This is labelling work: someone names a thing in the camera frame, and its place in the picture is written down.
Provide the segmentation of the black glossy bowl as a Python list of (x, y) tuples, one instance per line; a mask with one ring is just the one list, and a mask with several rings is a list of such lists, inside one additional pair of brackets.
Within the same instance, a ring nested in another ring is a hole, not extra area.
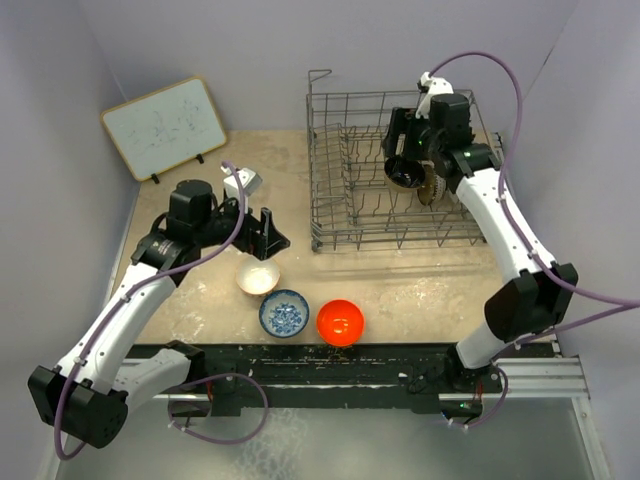
[(420, 162), (407, 160), (401, 155), (389, 157), (384, 163), (386, 185), (393, 191), (409, 193), (426, 181), (426, 172)]

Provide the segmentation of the grey wire dish rack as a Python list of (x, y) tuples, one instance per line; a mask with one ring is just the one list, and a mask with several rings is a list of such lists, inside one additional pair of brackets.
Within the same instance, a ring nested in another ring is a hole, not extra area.
[(381, 142), (394, 107), (415, 107), (416, 89), (337, 91), (329, 69), (307, 74), (306, 121), (313, 251), (381, 243), (474, 245), (483, 236), (449, 191), (431, 205), (385, 183)]

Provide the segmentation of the brown rimmed cream bowl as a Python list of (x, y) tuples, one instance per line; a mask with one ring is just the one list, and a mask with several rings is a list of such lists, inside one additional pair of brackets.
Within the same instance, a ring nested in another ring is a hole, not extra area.
[(428, 206), (443, 199), (447, 184), (446, 180), (436, 174), (431, 165), (424, 166), (425, 181), (417, 190), (417, 197), (421, 205)]

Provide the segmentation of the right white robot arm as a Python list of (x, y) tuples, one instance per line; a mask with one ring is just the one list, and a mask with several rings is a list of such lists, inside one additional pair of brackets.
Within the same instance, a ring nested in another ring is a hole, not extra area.
[(500, 185), (492, 148), (475, 140), (470, 104), (458, 93), (427, 99), (430, 108), (395, 107), (382, 141), (385, 173), (401, 187), (415, 186), (424, 163), (471, 213), (492, 248), (503, 285), (484, 304), (484, 322), (447, 353), (446, 383), (467, 391), (491, 361), (516, 340), (561, 323), (578, 273), (558, 263), (532, 234), (510, 192)]

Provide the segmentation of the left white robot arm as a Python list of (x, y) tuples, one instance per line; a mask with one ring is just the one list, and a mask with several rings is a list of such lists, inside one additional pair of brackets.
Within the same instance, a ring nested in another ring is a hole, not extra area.
[(155, 395), (179, 387), (194, 392), (206, 378), (205, 354), (172, 341), (131, 373), (121, 370), (136, 339), (159, 307), (177, 290), (187, 273), (214, 254), (233, 246), (258, 260), (289, 247), (274, 226), (269, 209), (254, 217), (249, 196), (260, 178), (247, 169), (224, 180), (218, 200), (212, 186), (185, 180), (137, 244), (120, 287), (84, 336), (52, 368), (37, 367), (27, 385), (41, 420), (54, 428), (55, 448), (63, 460), (61, 436), (103, 448), (111, 443), (127, 416)]

